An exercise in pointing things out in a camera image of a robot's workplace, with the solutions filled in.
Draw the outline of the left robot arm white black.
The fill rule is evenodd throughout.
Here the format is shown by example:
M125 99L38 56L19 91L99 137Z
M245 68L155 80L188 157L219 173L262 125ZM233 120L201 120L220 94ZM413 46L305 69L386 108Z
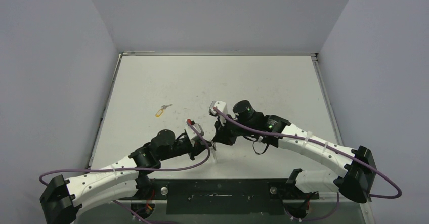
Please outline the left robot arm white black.
M45 184L39 201L47 223L72 223L85 211L104 203L136 196L145 199L151 185L147 175L161 171L161 162L188 154L191 160L209 150L203 133L188 130L178 137L161 130L151 141L102 169L88 169L82 175L65 178L55 171Z

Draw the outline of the silver carabiner keyring with rings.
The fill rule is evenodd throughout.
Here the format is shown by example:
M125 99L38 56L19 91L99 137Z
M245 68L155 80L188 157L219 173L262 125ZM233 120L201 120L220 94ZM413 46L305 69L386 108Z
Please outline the silver carabiner keyring with rings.
M214 143L214 142L211 142L211 147L210 147L210 152L211 152L211 155L212 155L212 158L213 158L213 162L214 163L217 163L218 162L218 160L217 160L217 155L216 155L216 144Z

